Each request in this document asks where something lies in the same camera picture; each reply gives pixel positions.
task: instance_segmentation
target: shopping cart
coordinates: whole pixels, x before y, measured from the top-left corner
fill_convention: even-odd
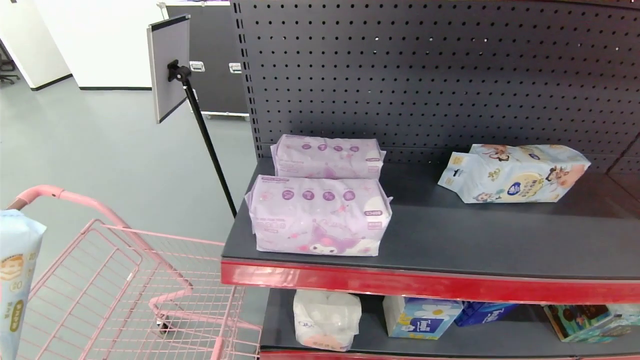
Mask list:
[[[113,225],[91,220],[35,282],[19,359],[257,358],[261,328],[239,319],[244,288],[220,284],[222,243],[131,229],[99,201],[49,185],[9,208],[39,196]]]

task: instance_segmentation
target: red shelf edge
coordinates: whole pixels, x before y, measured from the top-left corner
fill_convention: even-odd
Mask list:
[[[526,304],[637,304],[640,281],[536,279],[222,258],[221,282]]]

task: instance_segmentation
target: wet wipes pack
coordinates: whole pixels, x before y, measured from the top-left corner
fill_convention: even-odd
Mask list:
[[[259,251],[377,256],[391,219],[372,179],[260,175],[245,199]]]
[[[386,153],[376,139],[282,135],[271,146],[276,176],[310,179],[378,179]]]
[[[46,226],[18,210],[0,211],[0,354],[18,354],[24,313]]]
[[[360,332],[360,299],[346,293],[298,290],[293,299],[296,340],[302,345],[347,351]]]
[[[590,166],[563,145],[475,144],[454,152],[438,184],[463,202],[556,202]]]

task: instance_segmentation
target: tissue pack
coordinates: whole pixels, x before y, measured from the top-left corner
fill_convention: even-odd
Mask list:
[[[17,357],[33,271],[47,228],[18,210],[0,211],[0,354]]]
[[[323,350],[347,351],[359,333],[360,299],[331,291],[297,290],[293,299],[296,340]]]
[[[456,318],[457,326],[468,326],[477,323],[488,323],[500,320],[518,304],[504,302],[463,301],[462,312]]]
[[[312,179],[377,179],[385,154],[376,139],[282,135],[271,146],[276,176]]]
[[[460,314],[455,300],[387,296],[382,302],[392,338],[437,340]]]
[[[475,144],[454,152],[438,184],[463,202],[556,202],[590,166],[562,145]]]
[[[245,199],[259,251],[377,256],[391,219],[372,179],[259,175]]]
[[[640,305],[545,305],[556,334],[565,343],[608,343],[640,331]]]

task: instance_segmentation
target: store shelf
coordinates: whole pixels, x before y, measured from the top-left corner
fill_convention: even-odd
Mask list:
[[[640,201],[640,174],[611,174],[609,176],[631,196]]]
[[[304,359],[322,352],[304,347],[296,341],[292,310],[294,294],[295,290],[272,289],[269,292],[260,340],[260,357],[263,359],[277,359],[282,354],[296,354],[296,359]],[[558,340],[540,306],[528,305],[516,308],[504,321],[469,327],[451,325],[435,341],[389,338],[382,298],[360,295],[363,312],[360,334],[354,338],[351,350],[341,354],[346,355],[342,358],[412,356],[534,359],[640,355],[640,331],[608,344],[563,343]]]
[[[640,302],[640,202],[611,178],[586,174],[555,204],[464,204],[436,185],[441,171],[383,167],[394,214],[372,258],[259,252],[243,203],[222,281],[496,302]],[[257,174],[273,174],[271,159],[259,159]]]

